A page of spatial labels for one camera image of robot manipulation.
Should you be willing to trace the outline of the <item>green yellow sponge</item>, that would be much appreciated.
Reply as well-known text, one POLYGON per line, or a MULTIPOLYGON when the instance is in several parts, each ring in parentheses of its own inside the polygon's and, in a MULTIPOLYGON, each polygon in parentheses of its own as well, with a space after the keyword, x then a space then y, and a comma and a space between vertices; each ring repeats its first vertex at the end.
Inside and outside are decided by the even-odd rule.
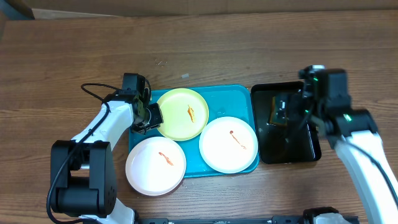
POLYGON ((276 126, 287 125, 287 104, 284 97, 274 96, 272 98, 269 123, 276 126))

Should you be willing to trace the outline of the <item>yellow plate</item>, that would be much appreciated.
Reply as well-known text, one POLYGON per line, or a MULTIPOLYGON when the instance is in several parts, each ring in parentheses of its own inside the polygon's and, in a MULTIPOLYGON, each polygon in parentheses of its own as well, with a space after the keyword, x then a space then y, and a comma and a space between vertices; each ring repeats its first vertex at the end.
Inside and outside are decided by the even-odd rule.
POLYGON ((161 135, 174 141, 186 141, 198 136, 209 120, 209 107, 204 97, 188 88, 164 93, 158 100, 163 123, 161 135))

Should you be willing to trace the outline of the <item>white plate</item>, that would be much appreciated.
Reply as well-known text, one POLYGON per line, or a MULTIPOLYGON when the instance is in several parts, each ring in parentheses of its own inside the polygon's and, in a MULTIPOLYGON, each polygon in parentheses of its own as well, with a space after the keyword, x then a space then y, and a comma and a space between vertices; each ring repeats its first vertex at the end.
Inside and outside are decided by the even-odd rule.
POLYGON ((235 174, 248 168, 257 157, 258 141, 252 127, 235 117, 211 121, 200 134, 202 159, 212 169, 235 174))

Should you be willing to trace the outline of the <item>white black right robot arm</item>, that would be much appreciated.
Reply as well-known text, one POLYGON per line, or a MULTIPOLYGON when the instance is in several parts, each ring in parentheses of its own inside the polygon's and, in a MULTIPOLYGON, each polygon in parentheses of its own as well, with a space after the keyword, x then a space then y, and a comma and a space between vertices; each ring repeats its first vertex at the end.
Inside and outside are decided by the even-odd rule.
POLYGON ((311 65, 298 77, 298 93, 273 97, 269 122, 287 128, 287 143, 306 124, 314 125, 348 170, 369 223, 397 223, 397 179, 370 112, 351 106, 347 72, 311 65))

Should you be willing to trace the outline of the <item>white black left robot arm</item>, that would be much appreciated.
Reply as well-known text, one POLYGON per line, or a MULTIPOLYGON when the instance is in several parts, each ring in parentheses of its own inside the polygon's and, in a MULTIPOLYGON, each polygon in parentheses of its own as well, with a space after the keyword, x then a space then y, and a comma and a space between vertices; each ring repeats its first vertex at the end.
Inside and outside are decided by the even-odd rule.
POLYGON ((112 150, 125 130, 147 134, 163 119, 144 76, 125 73, 122 87, 112 89, 98 98, 101 109, 80 134, 51 148, 46 211, 54 223, 55 213, 72 223, 137 223, 137 213, 117 198, 112 150))

